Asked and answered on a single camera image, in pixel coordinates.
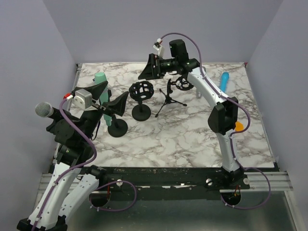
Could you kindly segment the black round-base shock mount stand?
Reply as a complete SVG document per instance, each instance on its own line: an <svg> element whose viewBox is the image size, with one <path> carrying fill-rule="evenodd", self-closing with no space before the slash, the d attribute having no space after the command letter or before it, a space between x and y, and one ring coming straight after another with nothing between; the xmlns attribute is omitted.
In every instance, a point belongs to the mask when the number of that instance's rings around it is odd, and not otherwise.
<svg viewBox="0 0 308 231"><path fill-rule="evenodd" d="M143 104L143 101L152 98L154 94L152 83L149 81L136 82L130 86L128 91L130 97L138 103L132 109L132 117L137 121L146 121L151 116L151 109Z"/></svg>

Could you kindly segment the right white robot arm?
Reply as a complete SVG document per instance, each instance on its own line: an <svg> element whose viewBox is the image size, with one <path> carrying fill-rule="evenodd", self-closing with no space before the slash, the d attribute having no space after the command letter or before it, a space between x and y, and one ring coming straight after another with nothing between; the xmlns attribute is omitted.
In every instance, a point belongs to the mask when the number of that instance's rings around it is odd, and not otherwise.
<svg viewBox="0 0 308 231"><path fill-rule="evenodd" d="M236 143L233 140L238 120L238 100L230 98L210 80L195 58L189 58L185 42L181 39L169 43L171 58L163 59L159 54L149 54L147 65L139 79L154 80L165 76L167 72L176 72L201 93L212 111L208 118L210 129L216 134L222 154L222 170L219 182L231 189L239 183L244 174L238 162Z"/></svg>

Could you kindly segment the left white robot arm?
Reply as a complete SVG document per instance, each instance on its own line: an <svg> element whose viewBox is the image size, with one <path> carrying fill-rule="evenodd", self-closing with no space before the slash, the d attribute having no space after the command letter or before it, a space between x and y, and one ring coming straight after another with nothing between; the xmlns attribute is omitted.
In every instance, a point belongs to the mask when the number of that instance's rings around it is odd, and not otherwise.
<svg viewBox="0 0 308 231"><path fill-rule="evenodd" d="M107 81L86 88L76 87L64 96L59 108L48 102L36 105L38 116L52 119L46 130L60 146L47 189L32 214L17 224L19 231L65 231L69 215L81 200L91 190L106 186L106 177L95 170L86 176L87 184L68 192L82 168L97 157L91 137L102 116L122 116L125 112L127 91L113 101L100 102L107 87Z"/></svg>

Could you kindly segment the blue microphone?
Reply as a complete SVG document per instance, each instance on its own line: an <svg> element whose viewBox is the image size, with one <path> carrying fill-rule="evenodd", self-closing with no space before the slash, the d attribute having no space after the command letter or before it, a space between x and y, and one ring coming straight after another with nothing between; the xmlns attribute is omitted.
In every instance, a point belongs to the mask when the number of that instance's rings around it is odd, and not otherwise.
<svg viewBox="0 0 308 231"><path fill-rule="evenodd" d="M223 72L221 77L220 77L220 85L219 85L219 89L222 91L222 92L226 92L226 89L227 89L227 84L228 84L228 81L229 81L229 73L228 72Z"/></svg>

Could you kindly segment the grey microphone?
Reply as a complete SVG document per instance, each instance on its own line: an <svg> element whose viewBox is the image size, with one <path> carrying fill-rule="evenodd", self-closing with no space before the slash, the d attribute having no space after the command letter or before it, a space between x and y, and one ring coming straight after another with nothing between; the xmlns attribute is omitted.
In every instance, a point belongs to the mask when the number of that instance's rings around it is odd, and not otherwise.
<svg viewBox="0 0 308 231"><path fill-rule="evenodd" d="M197 92L197 93L196 93L196 97L197 97L197 99L201 99L201 97L202 97L201 93L200 93L200 92Z"/></svg>

